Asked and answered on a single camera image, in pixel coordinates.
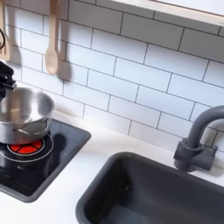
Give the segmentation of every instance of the hanging spoon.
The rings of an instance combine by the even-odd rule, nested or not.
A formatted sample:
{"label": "hanging spoon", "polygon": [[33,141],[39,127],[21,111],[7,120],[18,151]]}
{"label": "hanging spoon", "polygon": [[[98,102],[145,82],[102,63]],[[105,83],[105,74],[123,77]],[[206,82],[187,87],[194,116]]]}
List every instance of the hanging spoon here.
{"label": "hanging spoon", "polygon": [[49,74],[60,70],[59,39],[60,0],[51,0],[49,18],[49,46],[45,53],[45,66]]}

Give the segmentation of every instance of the stainless steel pot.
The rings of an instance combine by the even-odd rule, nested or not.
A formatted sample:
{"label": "stainless steel pot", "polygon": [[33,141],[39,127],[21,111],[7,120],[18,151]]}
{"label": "stainless steel pot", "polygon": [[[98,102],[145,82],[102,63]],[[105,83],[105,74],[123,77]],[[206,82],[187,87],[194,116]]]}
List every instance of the stainless steel pot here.
{"label": "stainless steel pot", "polygon": [[54,103],[40,91],[19,87],[0,103],[0,142],[28,144],[49,131]]}

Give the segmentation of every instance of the black sink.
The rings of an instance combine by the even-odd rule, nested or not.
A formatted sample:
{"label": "black sink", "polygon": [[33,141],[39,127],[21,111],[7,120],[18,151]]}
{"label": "black sink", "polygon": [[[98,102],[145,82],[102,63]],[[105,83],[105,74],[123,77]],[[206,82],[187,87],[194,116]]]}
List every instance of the black sink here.
{"label": "black sink", "polygon": [[80,224],[223,224],[224,188],[124,152],[103,166],[76,217]]}

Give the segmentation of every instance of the white subway tile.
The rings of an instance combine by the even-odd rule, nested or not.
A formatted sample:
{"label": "white subway tile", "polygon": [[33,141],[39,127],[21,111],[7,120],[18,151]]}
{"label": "white subway tile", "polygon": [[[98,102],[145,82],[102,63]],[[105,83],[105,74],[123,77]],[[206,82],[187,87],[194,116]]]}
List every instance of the white subway tile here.
{"label": "white subway tile", "polygon": [[[30,31],[22,31],[22,47],[36,53],[46,54],[49,38]],[[66,43],[59,41],[60,57],[66,58]]]}
{"label": "white subway tile", "polygon": [[157,128],[179,137],[188,137],[192,126],[192,122],[162,113]]}
{"label": "white subway tile", "polygon": [[143,63],[146,47],[146,43],[134,39],[94,30],[92,49],[99,52]]}
{"label": "white subway tile", "polygon": [[160,11],[156,11],[155,19],[173,25],[180,25],[197,31],[210,32],[213,34],[218,34],[220,29],[220,27],[215,24],[208,24],[186,17],[177,17]]}
{"label": "white subway tile", "polygon": [[167,90],[171,78],[170,73],[125,59],[116,60],[115,76],[161,91]]}
{"label": "white subway tile", "polygon": [[20,0],[6,0],[5,4],[15,6],[15,7],[20,7]]}
{"label": "white subway tile", "polygon": [[43,33],[43,16],[7,6],[5,23],[31,32]]}
{"label": "white subway tile", "polygon": [[215,154],[214,166],[224,170],[224,152],[218,150]]}
{"label": "white subway tile", "polygon": [[82,118],[84,111],[83,103],[69,100],[66,97],[63,97],[58,94],[52,94],[48,91],[43,91],[43,93],[49,95],[53,99],[55,109],[64,112],[66,114],[69,114],[71,116],[77,116]]}
{"label": "white subway tile", "polygon": [[113,74],[116,57],[77,46],[66,45],[66,60],[105,74]]}
{"label": "white subway tile", "polygon": [[124,11],[145,18],[153,18],[154,11],[136,7],[126,3],[118,3],[110,0],[97,0],[97,5],[107,7],[117,11]]}
{"label": "white subway tile", "polygon": [[14,74],[12,76],[12,79],[16,80],[16,81],[21,81],[22,67],[18,64],[14,64],[14,63],[6,61],[6,60],[1,60],[1,61],[13,69]]}
{"label": "white subway tile", "polygon": [[64,96],[78,102],[84,102],[98,109],[108,109],[109,95],[88,87],[74,84],[70,81],[64,83]]}
{"label": "white subway tile", "polygon": [[103,73],[89,71],[87,85],[104,93],[134,102],[138,85]]}
{"label": "white subway tile", "polygon": [[39,87],[34,87],[34,86],[28,85],[26,83],[23,83],[21,81],[17,81],[17,87],[18,88],[33,88],[33,89],[41,91],[41,89]]}
{"label": "white subway tile", "polygon": [[[49,74],[46,70],[45,57],[43,56],[43,72]],[[65,61],[61,61],[61,66],[59,73],[56,74],[57,77],[72,81],[81,85],[86,86],[88,82],[88,70],[85,67],[76,66]]]}
{"label": "white subway tile", "polygon": [[213,145],[217,145],[219,147],[220,151],[224,152],[224,133],[223,132],[218,132],[217,137],[214,140]]}
{"label": "white subway tile", "polygon": [[156,45],[149,45],[145,65],[164,69],[202,81],[207,69],[207,59],[176,52]]}
{"label": "white subway tile", "polygon": [[136,102],[185,119],[189,119],[193,110],[192,101],[141,86]]}
{"label": "white subway tile", "polygon": [[129,38],[178,49],[182,32],[183,28],[176,25],[129,14],[123,15],[122,35]]}
{"label": "white subway tile", "polygon": [[224,104],[224,89],[215,87],[201,81],[188,79],[174,74],[168,93],[184,97],[188,100],[200,102],[208,106],[220,106]]}
{"label": "white subway tile", "polygon": [[[21,0],[21,8],[28,11],[35,11],[40,14],[50,14],[50,0]],[[60,17],[67,19],[68,0],[61,0]]]}
{"label": "white subway tile", "polygon": [[70,1],[68,20],[107,32],[119,33],[123,14],[89,3]]}
{"label": "white subway tile", "polygon": [[129,133],[130,120],[97,108],[86,106],[84,119],[126,135]]}
{"label": "white subway tile", "polygon": [[114,96],[110,98],[108,111],[155,128],[158,126],[160,117],[160,112],[155,109],[146,108]]}
{"label": "white subway tile", "polygon": [[[73,24],[64,20],[59,21],[59,39],[79,46],[90,47],[92,28]],[[45,17],[44,34],[49,36],[49,17]]]}
{"label": "white subway tile", "polygon": [[[210,107],[196,103],[192,112],[191,121],[194,122],[200,114],[208,109],[210,109]],[[208,126],[216,130],[224,131],[224,119],[211,122]]]}
{"label": "white subway tile", "polygon": [[224,88],[224,64],[210,61],[204,81]]}
{"label": "white subway tile", "polygon": [[175,151],[179,141],[182,140],[181,137],[165,133],[158,129],[153,129],[137,122],[131,123],[129,135],[170,151]]}
{"label": "white subway tile", "polygon": [[206,128],[200,142],[206,146],[212,147],[216,134],[217,130]]}
{"label": "white subway tile", "polygon": [[17,46],[12,47],[11,61],[35,70],[42,70],[42,55]]}
{"label": "white subway tile", "polygon": [[185,29],[179,50],[224,62],[224,38],[213,34]]}
{"label": "white subway tile", "polygon": [[[158,129],[169,132],[175,136],[186,138],[188,137],[192,126],[192,122],[183,120],[173,115],[162,113],[159,120]],[[216,130],[206,128],[200,142],[206,146],[212,146],[216,133]]]}
{"label": "white subway tile", "polygon": [[96,0],[79,0],[79,2],[83,2],[87,4],[95,4]]}
{"label": "white subway tile", "polygon": [[20,46],[20,29],[6,25],[6,33],[10,39],[10,43],[14,46]]}
{"label": "white subway tile", "polygon": [[62,95],[63,80],[49,74],[22,68],[22,81],[37,88],[43,88],[57,95]]}
{"label": "white subway tile", "polygon": [[195,106],[193,108],[193,112],[192,112],[192,116],[191,116],[191,121],[194,122],[196,120],[196,118],[202,114],[204,111],[206,111],[207,109],[210,109],[210,107],[199,104],[199,103],[195,103]]}

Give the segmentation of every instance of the wooden utensil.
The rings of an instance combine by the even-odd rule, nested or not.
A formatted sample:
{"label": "wooden utensil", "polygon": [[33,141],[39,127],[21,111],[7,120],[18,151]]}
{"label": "wooden utensil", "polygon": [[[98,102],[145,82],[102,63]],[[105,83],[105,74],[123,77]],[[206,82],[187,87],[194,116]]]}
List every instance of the wooden utensil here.
{"label": "wooden utensil", "polygon": [[59,39],[60,0],[51,0],[49,18],[49,46],[45,53],[45,66],[49,74],[60,70]]}
{"label": "wooden utensil", "polygon": [[11,59],[11,42],[5,31],[5,12],[4,12],[4,0],[0,0],[0,29],[2,34],[0,40],[0,46],[4,44],[4,47],[0,50],[0,59],[1,60],[10,60]]}

